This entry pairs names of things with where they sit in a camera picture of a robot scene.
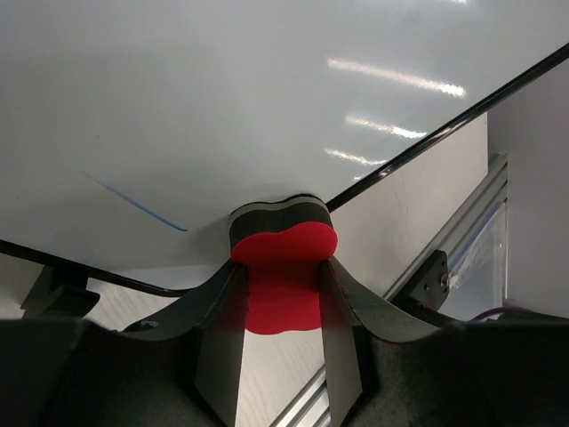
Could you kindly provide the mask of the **red bone-shaped eraser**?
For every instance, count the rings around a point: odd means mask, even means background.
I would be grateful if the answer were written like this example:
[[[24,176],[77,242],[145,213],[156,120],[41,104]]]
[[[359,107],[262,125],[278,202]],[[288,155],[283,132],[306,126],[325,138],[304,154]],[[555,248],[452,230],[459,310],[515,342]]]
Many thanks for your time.
[[[325,202],[297,194],[237,208],[228,218],[230,260],[246,269],[246,329],[259,335],[321,327],[319,267],[338,237]]]

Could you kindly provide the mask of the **aluminium mounting rail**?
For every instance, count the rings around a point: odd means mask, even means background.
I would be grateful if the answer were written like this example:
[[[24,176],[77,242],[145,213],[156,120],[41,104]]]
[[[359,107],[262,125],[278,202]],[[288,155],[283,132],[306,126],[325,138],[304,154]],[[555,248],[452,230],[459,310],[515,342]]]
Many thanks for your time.
[[[398,281],[380,296],[400,310],[433,326],[470,322],[470,315],[445,312],[448,302],[471,303],[485,296],[503,300],[506,281],[508,160],[491,157],[489,172]],[[410,297],[413,275],[433,251],[447,254],[450,293],[439,310]],[[335,426],[331,422],[324,364],[276,418],[278,426]]]

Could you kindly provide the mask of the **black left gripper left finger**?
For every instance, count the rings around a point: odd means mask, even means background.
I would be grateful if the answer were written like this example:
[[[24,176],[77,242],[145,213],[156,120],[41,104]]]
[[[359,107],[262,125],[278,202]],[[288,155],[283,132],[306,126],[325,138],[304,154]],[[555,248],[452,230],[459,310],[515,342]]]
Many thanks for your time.
[[[78,318],[1,324],[4,426],[231,426],[244,347],[246,273],[201,286],[110,331]]]

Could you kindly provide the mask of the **black-framed small whiteboard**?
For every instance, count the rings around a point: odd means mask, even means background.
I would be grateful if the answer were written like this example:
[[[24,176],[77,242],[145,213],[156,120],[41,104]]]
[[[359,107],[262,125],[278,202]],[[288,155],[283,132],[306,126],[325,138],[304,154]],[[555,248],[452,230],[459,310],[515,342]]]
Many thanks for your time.
[[[4,1],[1,239],[149,291],[345,204],[568,43],[565,1]]]

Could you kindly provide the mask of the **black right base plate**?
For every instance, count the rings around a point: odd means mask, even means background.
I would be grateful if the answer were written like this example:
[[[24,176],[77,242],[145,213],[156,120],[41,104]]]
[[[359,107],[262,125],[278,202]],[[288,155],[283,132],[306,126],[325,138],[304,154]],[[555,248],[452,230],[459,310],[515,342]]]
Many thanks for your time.
[[[439,310],[450,293],[447,254],[435,250],[413,275],[410,297],[422,306]]]

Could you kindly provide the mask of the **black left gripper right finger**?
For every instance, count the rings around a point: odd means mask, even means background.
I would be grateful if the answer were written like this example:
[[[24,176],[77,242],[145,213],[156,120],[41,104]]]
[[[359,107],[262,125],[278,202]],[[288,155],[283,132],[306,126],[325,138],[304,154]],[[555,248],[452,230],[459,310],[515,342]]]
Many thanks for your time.
[[[433,326],[319,269],[325,379],[335,426],[565,426],[564,321]]]

